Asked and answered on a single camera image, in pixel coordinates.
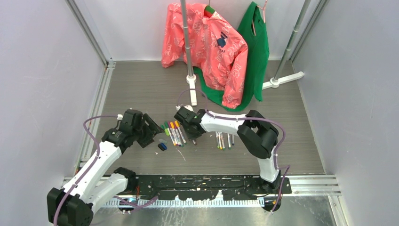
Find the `black pen cap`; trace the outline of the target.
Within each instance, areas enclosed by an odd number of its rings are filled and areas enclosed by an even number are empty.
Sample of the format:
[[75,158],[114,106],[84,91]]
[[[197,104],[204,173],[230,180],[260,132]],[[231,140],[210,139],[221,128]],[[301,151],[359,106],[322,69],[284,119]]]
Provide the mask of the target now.
[[162,150],[162,151],[165,151],[165,148],[164,148],[164,146],[163,146],[162,144],[158,144],[158,148],[159,148],[160,150]]

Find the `blue pen cap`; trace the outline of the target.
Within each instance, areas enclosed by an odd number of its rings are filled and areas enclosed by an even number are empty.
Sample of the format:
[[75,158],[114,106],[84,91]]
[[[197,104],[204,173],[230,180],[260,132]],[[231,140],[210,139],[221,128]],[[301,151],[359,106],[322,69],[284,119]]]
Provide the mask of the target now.
[[160,143],[160,146],[163,151],[167,150],[167,146],[164,143]]

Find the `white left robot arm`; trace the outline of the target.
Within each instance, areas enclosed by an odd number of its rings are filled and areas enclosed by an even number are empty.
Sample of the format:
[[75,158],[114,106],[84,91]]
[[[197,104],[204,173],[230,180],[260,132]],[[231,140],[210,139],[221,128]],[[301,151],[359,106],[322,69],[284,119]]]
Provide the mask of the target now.
[[55,226],[88,226],[97,211],[119,193],[137,190],[136,173],[117,168],[100,182],[105,172],[123,153],[137,142],[142,148],[154,142],[162,128],[146,113],[127,109],[115,117],[117,126],[108,129],[88,162],[63,185],[47,194],[48,220]]

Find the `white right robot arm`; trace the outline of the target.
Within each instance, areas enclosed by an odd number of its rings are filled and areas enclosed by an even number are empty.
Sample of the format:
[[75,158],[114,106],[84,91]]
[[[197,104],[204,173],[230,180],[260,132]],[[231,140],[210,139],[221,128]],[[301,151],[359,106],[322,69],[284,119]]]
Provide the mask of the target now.
[[190,106],[178,106],[174,118],[181,123],[187,137],[195,140],[208,132],[222,132],[237,136],[247,150],[257,158],[261,187],[266,193],[279,188],[281,175],[276,163],[279,131],[258,111],[247,114],[220,114],[205,109],[194,112]]

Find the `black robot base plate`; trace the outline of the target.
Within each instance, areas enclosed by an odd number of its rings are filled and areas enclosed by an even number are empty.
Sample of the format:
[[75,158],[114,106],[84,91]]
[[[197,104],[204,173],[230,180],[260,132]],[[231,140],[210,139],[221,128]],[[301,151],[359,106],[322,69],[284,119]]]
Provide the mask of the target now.
[[269,187],[257,175],[139,175],[135,190],[120,193],[105,207],[130,211],[157,197],[151,208],[262,207],[276,211],[282,196],[291,194],[288,178]]

